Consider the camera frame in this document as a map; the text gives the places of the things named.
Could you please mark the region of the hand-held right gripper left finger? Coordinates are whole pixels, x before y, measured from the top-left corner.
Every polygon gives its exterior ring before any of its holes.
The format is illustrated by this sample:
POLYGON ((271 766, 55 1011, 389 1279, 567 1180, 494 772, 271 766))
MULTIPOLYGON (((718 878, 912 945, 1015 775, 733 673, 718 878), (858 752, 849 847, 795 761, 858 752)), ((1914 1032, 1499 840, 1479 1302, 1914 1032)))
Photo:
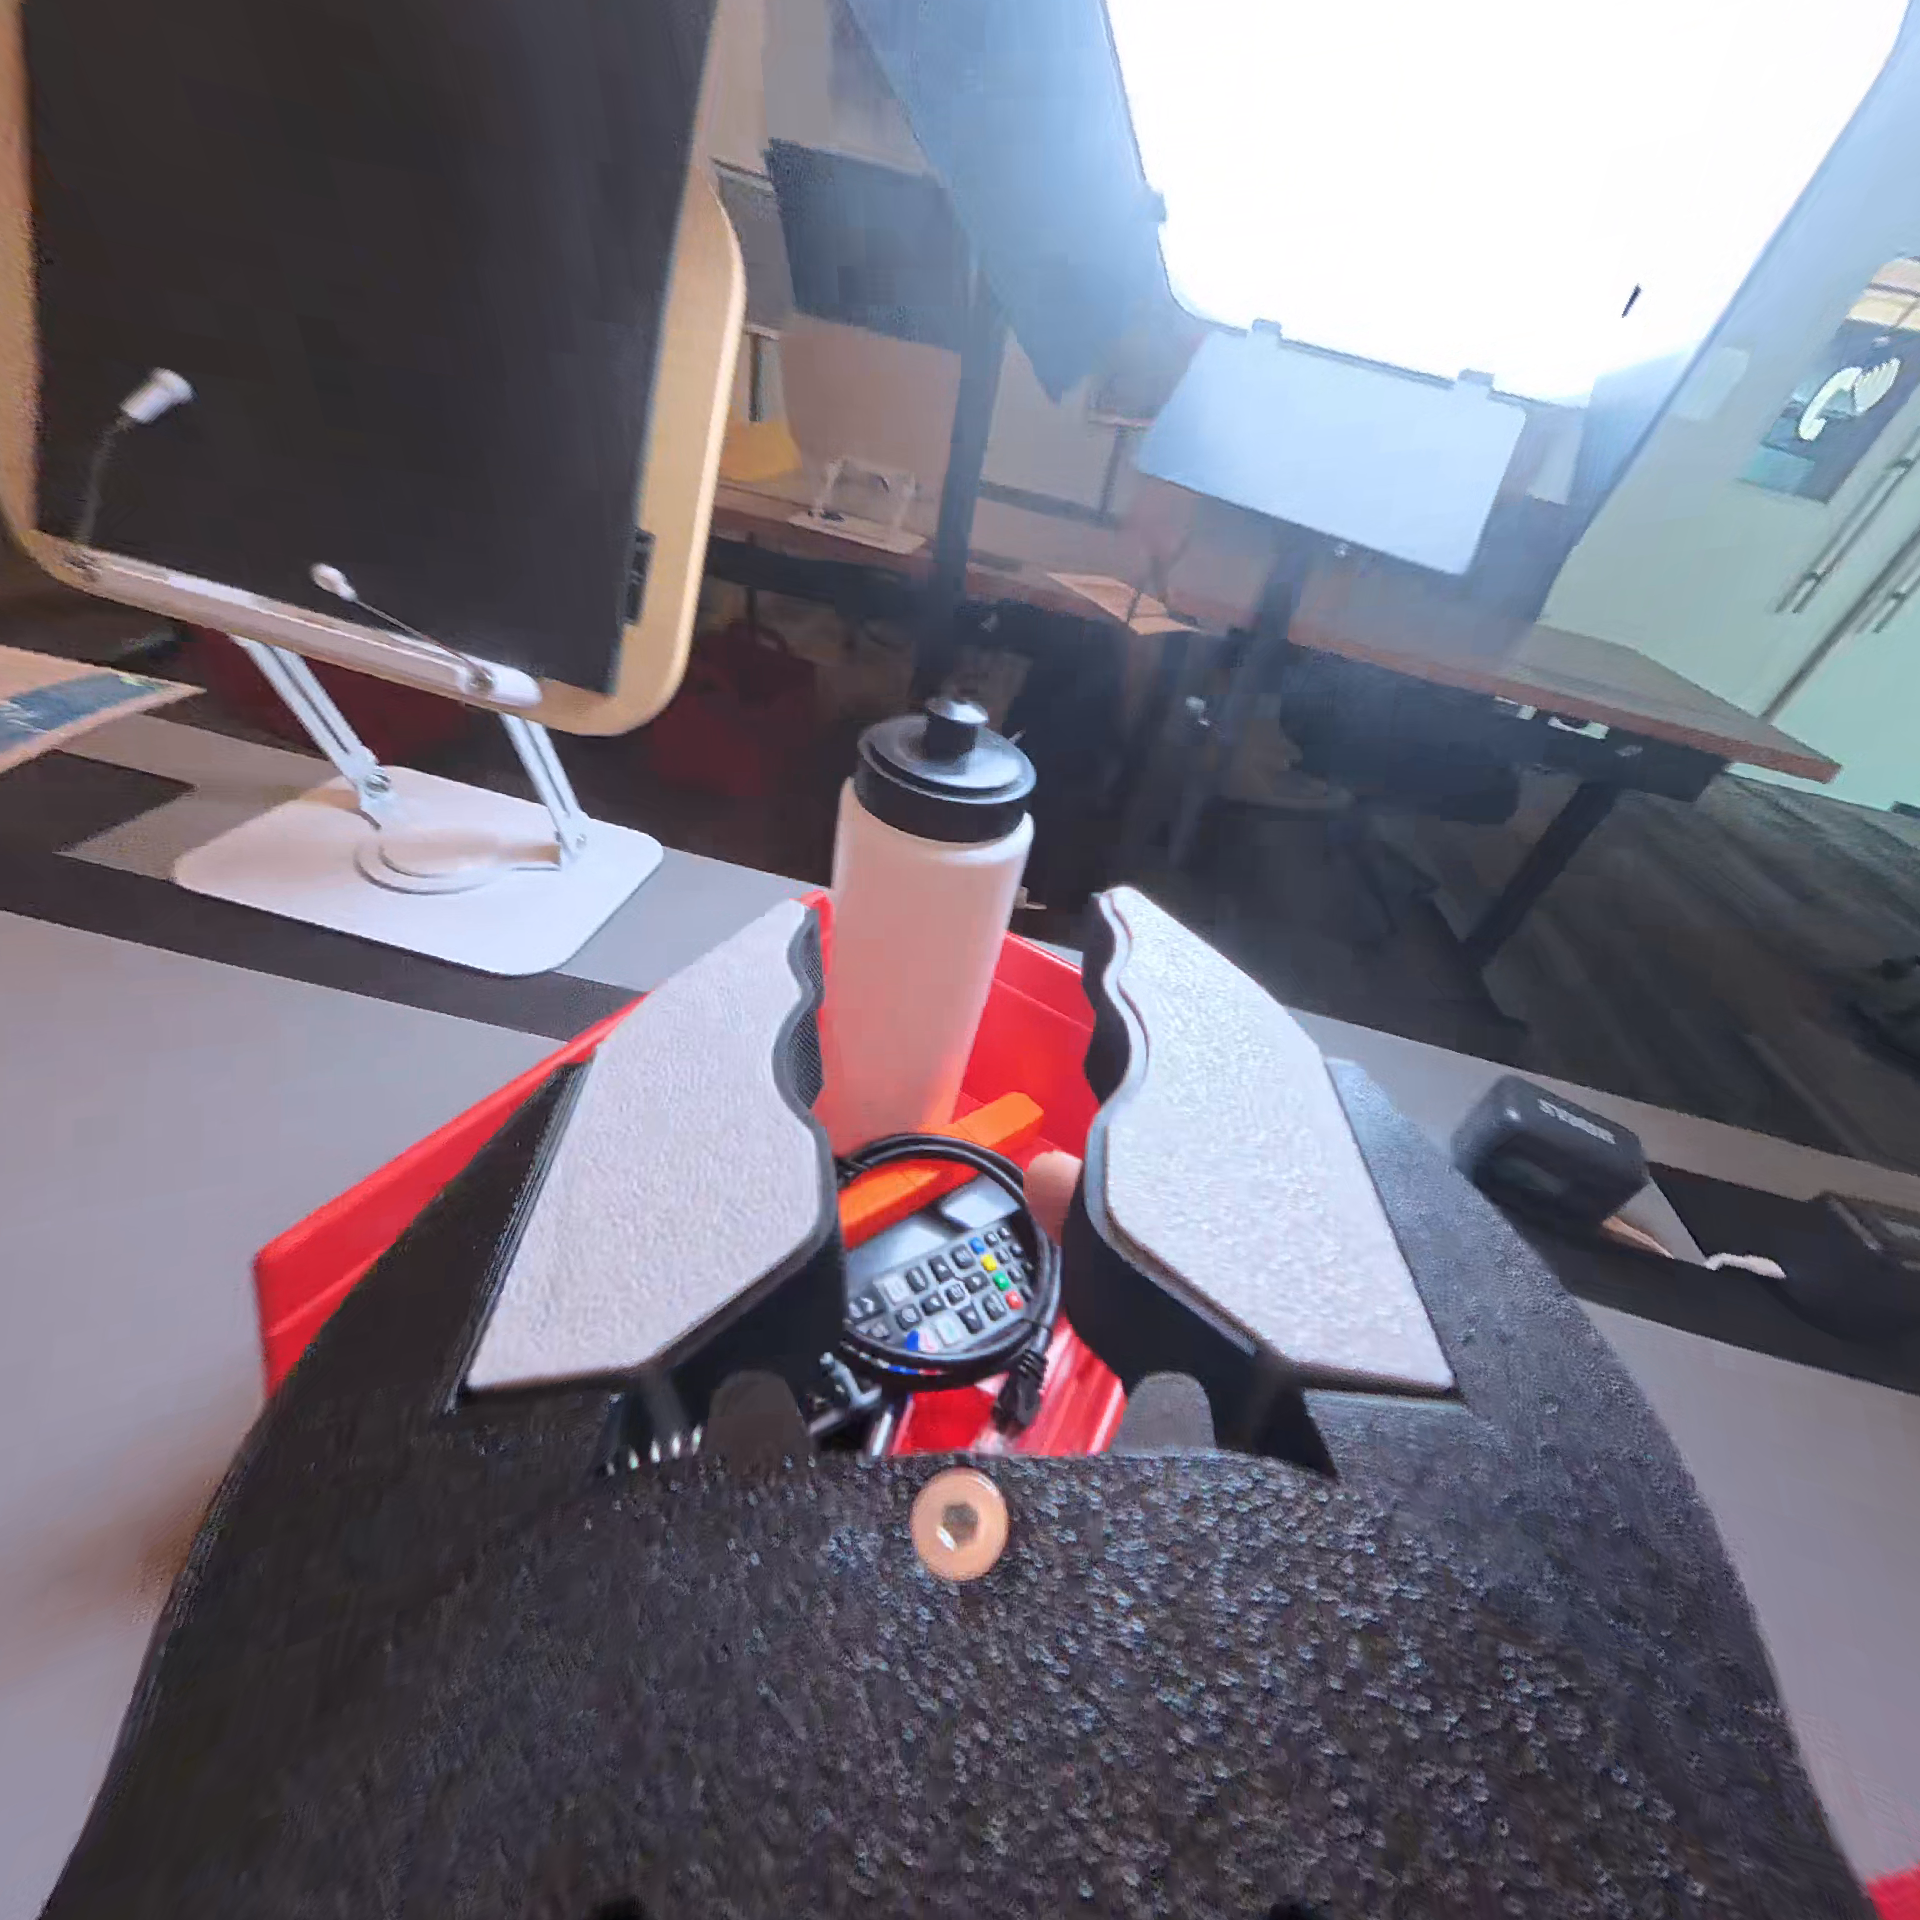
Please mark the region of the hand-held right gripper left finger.
POLYGON ((813 1105, 818 912, 781 903, 597 1046, 541 1160, 467 1388, 805 1372, 841 1331, 834 1165, 813 1105))

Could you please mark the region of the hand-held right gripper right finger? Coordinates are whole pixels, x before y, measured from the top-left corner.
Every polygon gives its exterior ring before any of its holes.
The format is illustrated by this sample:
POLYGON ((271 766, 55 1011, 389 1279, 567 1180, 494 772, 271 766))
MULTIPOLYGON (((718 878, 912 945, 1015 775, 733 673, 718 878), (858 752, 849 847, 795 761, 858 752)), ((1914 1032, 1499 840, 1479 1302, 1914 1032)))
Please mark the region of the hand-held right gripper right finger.
POLYGON ((1139 889, 1091 906, 1077 1332, 1117 1374, 1450 1397, 1308 1032, 1139 889))

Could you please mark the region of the red plastic bin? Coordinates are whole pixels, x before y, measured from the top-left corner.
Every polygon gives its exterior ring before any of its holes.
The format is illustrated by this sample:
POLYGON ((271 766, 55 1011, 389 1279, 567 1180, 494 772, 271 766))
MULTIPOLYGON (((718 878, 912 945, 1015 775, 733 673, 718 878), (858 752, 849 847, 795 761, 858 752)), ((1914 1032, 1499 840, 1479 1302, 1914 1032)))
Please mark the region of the red plastic bin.
MULTIPOLYGON (((427 1135, 389 1165, 354 1183, 252 1260, 265 1386, 274 1392, 325 1320, 412 1222, 481 1156, 509 1117, 559 1073, 587 1061, 636 1000, 559 1046, 536 1067, 427 1135)), ((1029 1165, 1056 1150, 1084 1152, 1093 1099, 1084 1077, 1091 1000, 1079 959, 1005 933, 954 1117, 935 1131, 1029 1165)), ((997 1430, 1000 1381, 918 1394, 887 1455, 1100 1455, 1125 1394, 1091 1348, 1056 1327, 1039 1413, 1018 1433, 997 1430)))

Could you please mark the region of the orange plastic tool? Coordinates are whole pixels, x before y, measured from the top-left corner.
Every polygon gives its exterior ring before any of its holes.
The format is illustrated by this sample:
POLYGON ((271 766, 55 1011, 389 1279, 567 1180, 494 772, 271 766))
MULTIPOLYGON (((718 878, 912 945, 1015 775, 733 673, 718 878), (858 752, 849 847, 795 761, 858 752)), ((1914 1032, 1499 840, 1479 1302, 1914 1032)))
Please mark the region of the orange plastic tool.
MULTIPOLYGON (((1001 1099, 967 1106, 935 1135, 940 1141, 997 1150, 1026 1165, 1042 1142, 1042 1106, 1029 1094, 1005 1091, 1001 1099)), ((845 1247, 854 1251, 875 1242, 882 1230, 931 1209, 976 1176, 978 1172, 968 1172, 968 1165, 950 1160, 906 1160, 858 1172, 834 1201, 845 1247)))

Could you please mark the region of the small black box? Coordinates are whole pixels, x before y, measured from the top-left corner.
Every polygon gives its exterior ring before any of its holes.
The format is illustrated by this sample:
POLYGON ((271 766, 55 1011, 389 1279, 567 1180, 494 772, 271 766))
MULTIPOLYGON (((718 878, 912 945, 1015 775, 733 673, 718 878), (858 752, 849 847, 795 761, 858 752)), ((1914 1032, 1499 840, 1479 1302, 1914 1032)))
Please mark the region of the small black box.
POLYGON ((1481 1091, 1452 1131, 1450 1160, 1499 1209, 1577 1236, 1617 1220, 1653 1180, 1630 1127, 1518 1074, 1481 1091))

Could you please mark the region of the black calculator coloured keys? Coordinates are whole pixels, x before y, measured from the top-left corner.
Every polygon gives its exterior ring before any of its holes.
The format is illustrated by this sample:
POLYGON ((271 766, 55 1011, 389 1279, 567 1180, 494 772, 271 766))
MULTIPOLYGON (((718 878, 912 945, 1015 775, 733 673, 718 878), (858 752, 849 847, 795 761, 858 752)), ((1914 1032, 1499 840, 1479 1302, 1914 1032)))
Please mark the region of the black calculator coloured keys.
POLYGON ((845 1255, 845 1331, 886 1358, 974 1358, 1039 1327, 1039 1309, 1039 1238, 986 1176, 845 1255))

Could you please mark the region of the white bottle black cap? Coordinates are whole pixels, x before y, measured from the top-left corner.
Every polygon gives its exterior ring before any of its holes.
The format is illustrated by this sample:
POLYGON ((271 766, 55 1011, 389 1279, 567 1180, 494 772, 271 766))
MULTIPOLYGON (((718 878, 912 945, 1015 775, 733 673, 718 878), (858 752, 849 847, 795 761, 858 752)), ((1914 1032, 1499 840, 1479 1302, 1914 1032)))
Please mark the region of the white bottle black cap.
POLYGON ((954 1117, 1034 842, 1039 775, 976 703, 854 741, 829 852, 818 1117, 834 1156, 954 1117))

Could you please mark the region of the white board stand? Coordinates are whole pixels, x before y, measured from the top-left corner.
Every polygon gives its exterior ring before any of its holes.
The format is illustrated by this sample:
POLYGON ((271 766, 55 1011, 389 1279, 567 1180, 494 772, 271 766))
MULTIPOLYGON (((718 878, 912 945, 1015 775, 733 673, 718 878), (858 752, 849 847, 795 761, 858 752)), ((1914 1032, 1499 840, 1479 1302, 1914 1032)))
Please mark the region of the white board stand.
POLYGON ((58 562, 102 597, 229 636, 332 777, 179 852, 173 881, 474 975, 559 969, 660 872, 661 848, 641 831, 587 818, 536 718, 527 673, 427 636, 325 562, 313 562, 307 578, 342 618, 99 547, 121 441, 192 399, 179 374, 153 367, 118 402, 91 443, 58 562), (384 766, 318 684, 318 660, 488 712, 536 796, 512 799, 384 766))

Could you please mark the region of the black office chair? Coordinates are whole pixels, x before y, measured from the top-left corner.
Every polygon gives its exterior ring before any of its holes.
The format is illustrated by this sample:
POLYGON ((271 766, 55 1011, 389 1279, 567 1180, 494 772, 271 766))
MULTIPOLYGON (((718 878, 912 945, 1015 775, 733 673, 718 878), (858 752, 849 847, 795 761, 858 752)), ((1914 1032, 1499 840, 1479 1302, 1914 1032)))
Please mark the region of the black office chair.
POLYGON ((1300 650, 1281 673, 1281 728, 1295 766, 1362 805, 1462 826, 1506 826, 1518 766, 1490 699, 1370 662, 1300 650))

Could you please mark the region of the black light stand pole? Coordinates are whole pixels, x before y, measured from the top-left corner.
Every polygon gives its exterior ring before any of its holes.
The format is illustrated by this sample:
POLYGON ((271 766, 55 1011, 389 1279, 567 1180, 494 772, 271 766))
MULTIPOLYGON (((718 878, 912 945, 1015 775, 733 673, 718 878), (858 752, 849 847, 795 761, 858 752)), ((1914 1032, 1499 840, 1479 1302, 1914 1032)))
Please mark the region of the black light stand pole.
POLYGON ((1323 538, 1286 536, 1265 570, 1257 608, 1227 636, 1227 680, 1211 705, 1201 708, 1203 728, 1189 755, 1189 775, 1181 777, 1181 795, 1165 831, 1165 868, 1171 876, 1189 866, 1208 809, 1224 796, 1261 699, 1281 691, 1292 655, 1289 623, 1323 557, 1323 538))

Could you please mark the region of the wooden top desk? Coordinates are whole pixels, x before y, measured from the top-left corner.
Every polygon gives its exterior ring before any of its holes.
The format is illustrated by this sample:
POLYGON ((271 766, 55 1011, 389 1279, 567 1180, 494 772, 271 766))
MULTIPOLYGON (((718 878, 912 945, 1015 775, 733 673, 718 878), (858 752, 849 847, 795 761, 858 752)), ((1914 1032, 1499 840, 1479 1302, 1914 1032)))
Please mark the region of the wooden top desk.
MULTIPOLYGON (((1281 553, 1270 536, 1257 589, 1281 553)), ((1227 660, 1227 636, 1257 608, 1257 594, 1214 589, 1214 548, 1199 548, 1201 582, 1175 582, 1181 560, 1158 562, 1136 538, 1104 534, 1079 560, 1062 560, 1056 538, 1034 557, 968 548, 955 589, 936 594, 935 544, 891 553, 858 544, 841 524, 813 526, 792 500, 753 486, 721 486, 707 528, 707 578, 747 592, 829 603, 841 618, 896 618, 918 630, 920 658, 954 655, 954 622, 968 611, 1029 611, 1077 622, 1111 642, 1139 636, 1162 622, 1162 662, 1139 718, 1139 766, 1169 740, 1171 712, 1201 691, 1199 646, 1227 660)), ((1495 734, 1518 775, 1548 772, 1575 782, 1564 806, 1526 848, 1475 922, 1458 906, 1443 912, 1462 959, 1485 969, 1522 931, 1575 852, 1613 818, 1626 795, 1694 805, 1732 767, 1789 782, 1833 784, 1839 766, 1781 728, 1747 717, 1686 675, 1596 636, 1475 611, 1431 584, 1366 571, 1323 557, 1289 623, 1300 650, 1370 662, 1387 673, 1490 699, 1495 734)))

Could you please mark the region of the printed paper sheet blue patch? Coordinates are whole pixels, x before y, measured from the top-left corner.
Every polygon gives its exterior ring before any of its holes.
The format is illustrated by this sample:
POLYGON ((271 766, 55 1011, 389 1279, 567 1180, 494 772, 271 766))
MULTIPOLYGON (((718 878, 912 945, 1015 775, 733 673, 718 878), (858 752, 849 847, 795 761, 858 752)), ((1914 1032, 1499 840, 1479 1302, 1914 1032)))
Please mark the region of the printed paper sheet blue patch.
POLYGON ((4 646, 4 775, 83 732, 198 697, 197 685, 4 646))

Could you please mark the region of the dark background panel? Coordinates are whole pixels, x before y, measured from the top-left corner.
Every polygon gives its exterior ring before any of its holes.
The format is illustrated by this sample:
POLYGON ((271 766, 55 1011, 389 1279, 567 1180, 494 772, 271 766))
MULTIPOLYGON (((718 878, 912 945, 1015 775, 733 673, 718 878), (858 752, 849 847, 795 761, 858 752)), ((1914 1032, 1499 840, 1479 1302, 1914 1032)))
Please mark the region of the dark background panel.
POLYGON ((893 343, 960 353, 974 250, 935 176, 775 138, 792 311, 893 343))

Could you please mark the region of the studio light panel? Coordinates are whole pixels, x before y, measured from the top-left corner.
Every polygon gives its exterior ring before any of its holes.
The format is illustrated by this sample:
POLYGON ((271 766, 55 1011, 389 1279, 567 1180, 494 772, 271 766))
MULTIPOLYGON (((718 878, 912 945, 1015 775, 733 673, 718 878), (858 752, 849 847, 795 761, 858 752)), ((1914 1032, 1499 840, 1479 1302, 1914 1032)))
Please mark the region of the studio light panel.
POLYGON ((1619 457, 1909 4, 849 4, 1034 375, 1162 299, 1147 480, 1466 576, 1527 429, 1619 457))

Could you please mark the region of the black board wooden frame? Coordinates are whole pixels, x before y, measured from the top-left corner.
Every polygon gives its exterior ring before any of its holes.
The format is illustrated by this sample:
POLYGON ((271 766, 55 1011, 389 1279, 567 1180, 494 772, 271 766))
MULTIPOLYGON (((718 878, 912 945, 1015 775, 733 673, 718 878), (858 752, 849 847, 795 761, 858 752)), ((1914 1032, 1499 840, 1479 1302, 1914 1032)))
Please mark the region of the black board wooden frame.
POLYGON ((714 4, 4 4, 4 528, 553 732, 681 684, 745 266, 714 4))

